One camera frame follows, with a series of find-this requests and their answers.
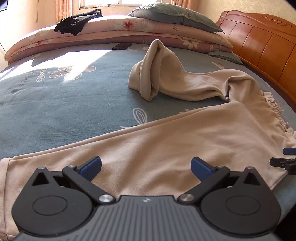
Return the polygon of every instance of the metal screw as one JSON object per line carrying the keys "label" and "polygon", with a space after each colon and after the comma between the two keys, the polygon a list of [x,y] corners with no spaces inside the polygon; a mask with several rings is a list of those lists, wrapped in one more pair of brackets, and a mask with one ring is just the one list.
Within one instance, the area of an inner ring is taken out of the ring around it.
{"label": "metal screw", "polygon": [[114,197],[109,194],[104,194],[99,197],[99,201],[101,202],[111,202],[113,201]]}
{"label": "metal screw", "polygon": [[192,202],[194,200],[194,196],[192,194],[182,194],[180,196],[180,200],[183,202]]}

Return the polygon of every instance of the folded comforter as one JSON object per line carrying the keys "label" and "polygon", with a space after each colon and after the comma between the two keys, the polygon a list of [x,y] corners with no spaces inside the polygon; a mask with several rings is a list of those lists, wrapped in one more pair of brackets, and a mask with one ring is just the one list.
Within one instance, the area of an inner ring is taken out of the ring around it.
{"label": "folded comforter", "polygon": [[219,50],[231,52],[232,48],[228,40],[215,33],[129,16],[92,19],[77,36],[56,33],[54,28],[55,25],[26,35],[7,51],[5,59],[13,63],[36,53],[82,44],[114,41],[150,44],[161,37],[167,47],[186,48],[202,53]]}

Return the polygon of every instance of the pillow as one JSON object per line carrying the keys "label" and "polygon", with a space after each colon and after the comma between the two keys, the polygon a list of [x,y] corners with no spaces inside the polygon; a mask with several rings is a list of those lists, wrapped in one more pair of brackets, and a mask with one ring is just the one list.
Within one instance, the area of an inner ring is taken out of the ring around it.
{"label": "pillow", "polygon": [[222,59],[228,60],[236,64],[244,65],[244,63],[241,61],[239,56],[236,55],[235,53],[224,52],[224,51],[214,51],[214,52],[209,52],[207,54],[216,58],[222,58]]}
{"label": "pillow", "polygon": [[129,13],[128,16],[146,18],[163,23],[186,25],[210,33],[223,32],[223,30],[208,17],[188,8],[169,3],[158,2],[143,5],[137,7]]}

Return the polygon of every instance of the smartphone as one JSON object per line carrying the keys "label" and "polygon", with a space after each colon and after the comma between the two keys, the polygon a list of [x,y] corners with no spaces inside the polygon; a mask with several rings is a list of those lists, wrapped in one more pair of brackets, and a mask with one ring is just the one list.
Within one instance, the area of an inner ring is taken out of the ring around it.
{"label": "smartphone", "polygon": [[112,48],[112,50],[126,50],[131,46],[131,43],[120,43]]}

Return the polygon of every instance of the wallpaper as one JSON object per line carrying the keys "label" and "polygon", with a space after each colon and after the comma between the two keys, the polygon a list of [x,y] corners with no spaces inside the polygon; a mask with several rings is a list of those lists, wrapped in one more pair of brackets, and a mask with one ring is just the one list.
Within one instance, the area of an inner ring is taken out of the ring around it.
{"label": "wallpaper", "polygon": [[199,0],[198,12],[216,22],[223,11],[267,13],[296,24],[296,10],[285,0]]}

